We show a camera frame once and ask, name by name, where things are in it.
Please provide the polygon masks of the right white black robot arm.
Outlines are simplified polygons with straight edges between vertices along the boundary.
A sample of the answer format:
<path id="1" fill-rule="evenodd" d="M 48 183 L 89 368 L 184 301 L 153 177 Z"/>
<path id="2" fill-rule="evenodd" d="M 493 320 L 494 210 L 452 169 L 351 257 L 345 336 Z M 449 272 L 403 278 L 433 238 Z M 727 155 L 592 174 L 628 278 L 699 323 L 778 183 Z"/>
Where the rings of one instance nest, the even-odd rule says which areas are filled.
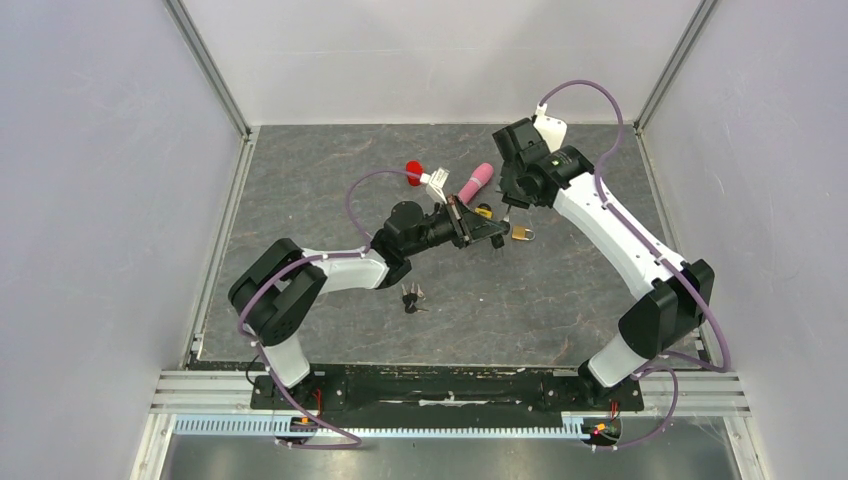
<path id="1" fill-rule="evenodd" d="M 562 121 L 543 115 L 497 130 L 499 188 L 508 205 L 551 208 L 573 223 L 636 301 L 619 320 L 616 336 L 578 370 L 580 400 L 602 408 L 625 378 L 703 324 L 715 273 L 703 260 L 686 261 L 642 226 L 596 166 L 565 144 L 566 130 Z"/>

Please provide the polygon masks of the black-head key set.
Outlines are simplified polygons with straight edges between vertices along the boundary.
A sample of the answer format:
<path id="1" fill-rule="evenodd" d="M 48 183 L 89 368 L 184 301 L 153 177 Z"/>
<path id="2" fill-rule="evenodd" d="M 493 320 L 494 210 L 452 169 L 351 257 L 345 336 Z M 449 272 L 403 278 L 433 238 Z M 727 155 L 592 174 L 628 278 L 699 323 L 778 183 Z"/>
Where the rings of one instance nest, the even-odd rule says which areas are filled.
<path id="1" fill-rule="evenodd" d="M 494 235 L 490 238 L 491 246 L 495 251 L 502 249 L 505 245 L 505 240 L 502 235 Z"/>

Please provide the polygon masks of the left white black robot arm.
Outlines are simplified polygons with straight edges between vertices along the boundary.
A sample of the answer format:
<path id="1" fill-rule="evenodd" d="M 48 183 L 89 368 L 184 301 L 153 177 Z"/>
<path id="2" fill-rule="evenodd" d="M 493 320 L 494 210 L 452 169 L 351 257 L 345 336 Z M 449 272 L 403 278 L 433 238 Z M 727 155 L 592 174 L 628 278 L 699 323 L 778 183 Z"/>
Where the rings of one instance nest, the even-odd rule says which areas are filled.
<path id="1" fill-rule="evenodd" d="M 301 408 L 311 401 L 314 383 L 298 331 L 319 296 L 387 289 L 411 271 L 414 255 L 446 243 L 463 249 L 489 241 L 500 248 L 510 230 L 507 220 L 471 210 L 455 195 L 430 213 L 402 201 L 357 249 L 326 252 L 300 247 L 290 238 L 275 241 L 230 287 L 228 300 L 239 332 L 276 380 L 276 396 Z"/>

